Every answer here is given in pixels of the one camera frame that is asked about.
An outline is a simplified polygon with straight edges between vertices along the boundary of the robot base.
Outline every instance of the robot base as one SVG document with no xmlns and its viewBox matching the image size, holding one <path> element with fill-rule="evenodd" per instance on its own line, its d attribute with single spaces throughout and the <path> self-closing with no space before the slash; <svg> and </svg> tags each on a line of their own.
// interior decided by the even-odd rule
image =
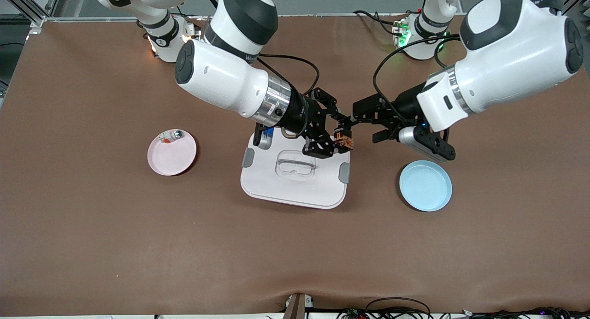
<svg viewBox="0 0 590 319">
<path fill-rule="evenodd" d="M 404 38 L 399 38 L 394 36 L 394 42 L 396 47 L 405 46 L 411 42 L 422 40 L 422 38 L 416 31 L 416 27 L 414 25 L 416 18 L 419 14 L 411 14 L 405 19 L 401 19 L 401 23 L 407 23 L 407 29 L 396 27 L 394 32 L 405 34 L 409 31 L 409 34 Z M 404 41 L 402 46 L 400 46 L 400 40 Z M 421 44 L 417 44 L 411 47 L 408 47 L 404 50 L 407 56 L 416 59 L 416 60 L 428 60 L 434 57 L 434 50 L 436 49 L 437 45 L 441 40 L 423 42 Z"/>
<path fill-rule="evenodd" d="M 350 152 L 329 159 L 301 153 L 304 138 L 287 139 L 274 129 L 272 145 L 261 149 L 250 138 L 242 163 L 242 189 L 250 197 L 278 203 L 330 209 L 344 200 Z"/>
</svg>

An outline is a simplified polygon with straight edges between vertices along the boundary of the small object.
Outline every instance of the small object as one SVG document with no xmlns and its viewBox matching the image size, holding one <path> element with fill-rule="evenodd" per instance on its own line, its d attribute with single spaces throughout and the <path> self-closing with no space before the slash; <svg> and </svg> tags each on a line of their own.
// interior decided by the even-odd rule
<svg viewBox="0 0 590 319">
<path fill-rule="evenodd" d="M 183 132 L 181 130 L 168 130 L 164 131 L 158 136 L 160 141 L 164 144 L 170 144 L 171 142 L 182 138 Z"/>
<path fill-rule="evenodd" d="M 192 165 L 196 157 L 196 141 L 188 132 L 172 129 L 154 138 L 147 150 L 147 163 L 152 170 L 160 175 L 173 176 Z"/>
<path fill-rule="evenodd" d="M 407 165 L 400 175 L 400 190 L 408 204 L 424 212 L 445 207 L 453 193 L 451 178 L 436 163 L 426 160 Z"/>
<path fill-rule="evenodd" d="M 272 134 L 274 134 L 274 128 L 264 130 L 260 136 L 258 147 L 261 149 L 270 149 L 270 145 L 272 145 Z"/>
<path fill-rule="evenodd" d="M 354 148 L 354 140 L 349 136 L 346 136 L 342 132 L 337 132 L 334 134 L 334 144 L 342 147 L 346 147 L 348 149 Z"/>
</svg>

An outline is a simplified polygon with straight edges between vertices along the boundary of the orange object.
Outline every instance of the orange object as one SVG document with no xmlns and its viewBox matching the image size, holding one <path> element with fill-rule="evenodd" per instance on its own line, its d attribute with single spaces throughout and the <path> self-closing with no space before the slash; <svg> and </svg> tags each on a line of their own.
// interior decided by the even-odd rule
<svg viewBox="0 0 590 319">
<path fill-rule="evenodd" d="M 348 136 L 344 136 L 343 134 L 341 134 L 341 132 L 337 132 L 335 134 L 334 139 L 334 143 L 336 145 L 348 147 L 349 149 L 352 149 L 354 147 L 354 140 Z"/>
</svg>

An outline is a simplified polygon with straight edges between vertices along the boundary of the green light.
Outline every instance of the green light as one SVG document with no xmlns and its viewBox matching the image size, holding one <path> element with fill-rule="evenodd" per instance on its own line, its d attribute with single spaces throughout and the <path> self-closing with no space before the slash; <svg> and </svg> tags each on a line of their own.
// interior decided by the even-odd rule
<svg viewBox="0 0 590 319">
<path fill-rule="evenodd" d="M 410 30 L 406 30 L 400 37 L 400 41 L 398 42 L 399 47 L 406 46 L 407 40 L 410 38 L 411 35 L 412 32 Z"/>
<path fill-rule="evenodd" d="M 442 35 L 443 35 L 443 37 L 447 36 L 448 35 L 448 31 L 445 31 L 445 33 L 443 33 Z M 438 46 L 438 51 L 439 52 L 441 51 L 441 49 L 443 49 L 442 48 L 443 46 L 444 46 L 444 43 L 442 43 L 440 46 Z"/>
</svg>

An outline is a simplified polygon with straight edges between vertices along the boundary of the metal frame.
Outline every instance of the metal frame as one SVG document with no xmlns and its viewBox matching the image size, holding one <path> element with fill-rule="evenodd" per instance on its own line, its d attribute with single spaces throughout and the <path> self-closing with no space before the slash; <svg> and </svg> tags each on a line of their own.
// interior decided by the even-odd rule
<svg viewBox="0 0 590 319">
<path fill-rule="evenodd" d="M 57 5 L 57 0 L 47 0 L 47 4 L 45 6 L 45 10 L 53 16 L 55 14 L 55 6 Z"/>
<path fill-rule="evenodd" d="M 32 27 L 41 27 L 45 19 L 50 17 L 46 10 L 39 6 L 35 0 L 8 0 L 8 2 L 31 21 Z"/>
</svg>

